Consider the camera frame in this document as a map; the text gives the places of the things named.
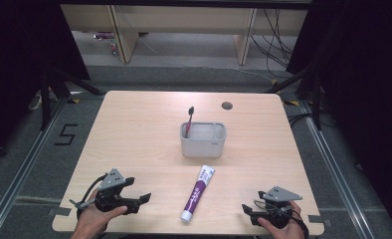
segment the wooden table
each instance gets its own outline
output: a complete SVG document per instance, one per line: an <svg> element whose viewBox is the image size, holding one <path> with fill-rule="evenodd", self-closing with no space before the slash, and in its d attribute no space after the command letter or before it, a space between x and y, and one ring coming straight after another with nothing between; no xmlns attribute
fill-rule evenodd
<svg viewBox="0 0 392 239"><path fill-rule="evenodd" d="M223 102L233 105L222 108ZM181 153L179 128L188 121L219 121L227 128L224 151L218 158L187 158ZM202 164L216 171L190 223L180 215ZM79 201L97 177L116 167L135 177L122 197L151 192L138 214L119 216L108 232L147 234L263 235L253 226L242 204L256 208L258 191L277 185L299 194L302 219L311 235L323 224L309 223L319 215L282 102L276 95L183 92L109 92L72 176L61 207L70 216L56 216L56 231L73 231Z"/></svg>

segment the white container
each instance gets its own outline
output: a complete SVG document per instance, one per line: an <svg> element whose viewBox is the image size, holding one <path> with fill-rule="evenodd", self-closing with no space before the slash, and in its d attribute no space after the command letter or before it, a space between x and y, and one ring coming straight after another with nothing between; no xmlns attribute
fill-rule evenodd
<svg viewBox="0 0 392 239"><path fill-rule="evenodd" d="M192 122L186 135L187 122L180 127L181 152L187 157L219 157L227 131L220 122Z"/></svg>

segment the human hand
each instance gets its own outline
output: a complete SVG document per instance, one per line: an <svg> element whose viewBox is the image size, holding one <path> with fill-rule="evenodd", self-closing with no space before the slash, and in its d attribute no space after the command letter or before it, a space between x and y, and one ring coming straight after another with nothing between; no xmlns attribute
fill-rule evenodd
<svg viewBox="0 0 392 239"><path fill-rule="evenodd" d="M94 190L90 198L97 196L98 190ZM78 224L76 225L75 232L71 239L91 239L99 235L104 229L106 224L114 218L127 211L126 206L120 206L108 212L101 212L94 204L89 205L84 209L79 217Z"/></svg>
<svg viewBox="0 0 392 239"><path fill-rule="evenodd" d="M292 206L293 210L296 212L293 212L293 217L294 218L299 218L301 209L295 202L290 201L290 205ZM259 217L258 218L259 224L261 224L262 227L267 229L271 234L274 236L275 239L303 239L304 234L303 231L301 230L301 227L292 219L290 219L289 224L287 224L286 227L283 229L279 229L275 227L270 221L268 221L265 218Z"/></svg>

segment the toothpaste tube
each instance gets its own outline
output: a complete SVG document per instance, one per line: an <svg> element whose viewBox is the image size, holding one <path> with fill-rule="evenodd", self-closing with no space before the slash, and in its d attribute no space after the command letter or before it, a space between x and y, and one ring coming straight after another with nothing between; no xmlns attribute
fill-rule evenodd
<svg viewBox="0 0 392 239"><path fill-rule="evenodd" d="M200 169L199 177L197 179L195 187L193 188L192 194L190 195L190 198L187 201L186 206L184 207L184 211L181 214L182 221L189 222L192 218L197 203L199 202L199 199L202 196L202 193L205 190L206 186L208 186L208 183L211 180L211 177L214 172L215 169L208 165L203 165Z"/></svg>

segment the gray floor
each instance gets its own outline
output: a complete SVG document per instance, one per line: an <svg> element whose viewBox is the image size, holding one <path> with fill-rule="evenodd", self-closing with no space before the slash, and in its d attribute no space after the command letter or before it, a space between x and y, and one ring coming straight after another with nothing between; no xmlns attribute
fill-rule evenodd
<svg viewBox="0 0 392 239"><path fill-rule="evenodd" d="M75 32L78 46L92 77L92 85L100 90L145 91L201 91L261 93L290 74L250 47L246 66L237 64L231 36L198 34L147 34L141 36L131 62L123 64L110 51L110 40L93 39L93 33ZM295 38L285 39L289 47ZM69 85L71 91L83 90ZM296 86L280 92L284 101L295 100ZM70 180L77 160L103 100L86 92L75 95L76 104L65 104L57 117L42 151L37 156L28 179L17 200L0 228L0 238L68 238L69 234L52 230L53 216ZM301 107L285 106L288 116L299 115ZM392 221L365 175L355 169L355 156L343 135L335 127L330 115L321 115L322 133L338 166L359 204L375 238L392 238ZM60 132L66 123L77 126L68 128L75 134L69 146ZM0 197L14 178L25 157L28 156L41 126L41 113L32 111L19 123L5 147L7 155L0 157ZM294 138L309 178L325 232L317 238L361 238L335 186L306 119L293 126ZM116 238L119 235L108 235ZM151 238L169 238L155 236Z"/></svg>

